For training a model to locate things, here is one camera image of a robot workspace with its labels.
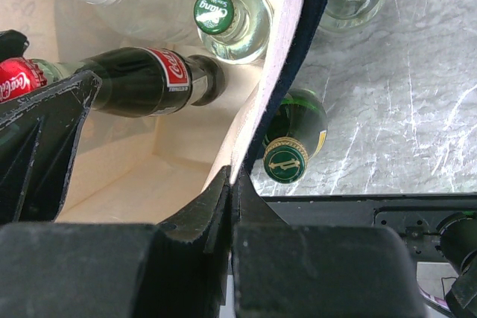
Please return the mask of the dark cola bottle red cap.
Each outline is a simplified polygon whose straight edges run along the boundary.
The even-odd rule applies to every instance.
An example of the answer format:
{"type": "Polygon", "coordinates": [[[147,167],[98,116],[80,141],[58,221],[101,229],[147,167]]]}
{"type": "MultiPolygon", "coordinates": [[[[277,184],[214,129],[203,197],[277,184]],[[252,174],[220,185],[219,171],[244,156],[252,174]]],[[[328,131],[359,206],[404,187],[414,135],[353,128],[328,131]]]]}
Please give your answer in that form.
{"type": "Polygon", "coordinates": [[[226,88],[211,57],[183,57],[167,48],[125,47],[73,63],[14,57],[1,62],[1,101],[91,71],[101,81],[93,109],[128,118],[168,115],[185,106],[205,106],[226,88]]]}

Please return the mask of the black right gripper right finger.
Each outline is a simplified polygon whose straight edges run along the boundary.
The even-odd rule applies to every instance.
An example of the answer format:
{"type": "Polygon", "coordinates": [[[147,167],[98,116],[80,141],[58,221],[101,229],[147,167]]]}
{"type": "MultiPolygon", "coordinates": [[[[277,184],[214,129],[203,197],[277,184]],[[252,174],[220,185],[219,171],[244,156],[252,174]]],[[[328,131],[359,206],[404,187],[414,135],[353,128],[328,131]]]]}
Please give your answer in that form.
{"type": "Polygon", "coordinates": [[[232,190],[232,221],[235,225],[286,225],[286,222],[260,197],[245,168],[236,178],[232,190]]]}

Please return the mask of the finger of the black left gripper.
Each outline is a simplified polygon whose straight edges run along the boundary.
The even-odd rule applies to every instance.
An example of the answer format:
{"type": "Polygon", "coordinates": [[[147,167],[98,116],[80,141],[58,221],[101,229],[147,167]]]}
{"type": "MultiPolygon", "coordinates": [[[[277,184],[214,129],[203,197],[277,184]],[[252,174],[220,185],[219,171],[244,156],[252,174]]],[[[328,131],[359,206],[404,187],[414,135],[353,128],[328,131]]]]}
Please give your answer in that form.
{"type": "Polygon", "coordinates": [[[83,71],[1,104],[1,222],[53,221],[101,79],[83,71]]]}
{"type": "Polygon", "coordinates": [[[0,62],[10,58],[22,57],[28,46],[28,38],[16,30],[7,30],[0,33],[0,62]]]}

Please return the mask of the beige canvas tote bag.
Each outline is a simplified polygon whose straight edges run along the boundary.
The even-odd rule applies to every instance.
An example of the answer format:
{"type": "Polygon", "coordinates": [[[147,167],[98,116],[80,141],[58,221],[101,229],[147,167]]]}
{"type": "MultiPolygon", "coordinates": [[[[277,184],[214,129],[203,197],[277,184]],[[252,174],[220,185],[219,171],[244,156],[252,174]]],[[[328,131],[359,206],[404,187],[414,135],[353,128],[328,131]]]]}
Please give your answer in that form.
{"type": "Polygon", "coordinates": [[[65,203],[53,221],[158,223],[196,198],[225,165],[252,159],[266,123],[292,85],[327,0],[277,0],[271,47],[259,66],[226,66],[214,103],[154,119],[147,133],[126,121],[123,139],[97,133],[92,108],[81,129],[65,203]]]}

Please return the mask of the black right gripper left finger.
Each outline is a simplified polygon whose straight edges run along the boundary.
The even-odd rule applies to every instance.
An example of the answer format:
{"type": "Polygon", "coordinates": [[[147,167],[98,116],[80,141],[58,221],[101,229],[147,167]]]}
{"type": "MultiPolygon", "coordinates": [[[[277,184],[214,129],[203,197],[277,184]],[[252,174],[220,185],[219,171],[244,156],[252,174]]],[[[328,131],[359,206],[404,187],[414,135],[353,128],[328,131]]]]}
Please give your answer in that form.
{"type": "Polygon", "coordinates": [[[191,245],[205,254],[216,251],[230,203],[230,172],[219,169],[208,186],[176,214],[161,222],[161,233],[172,242],[191,245]]]}

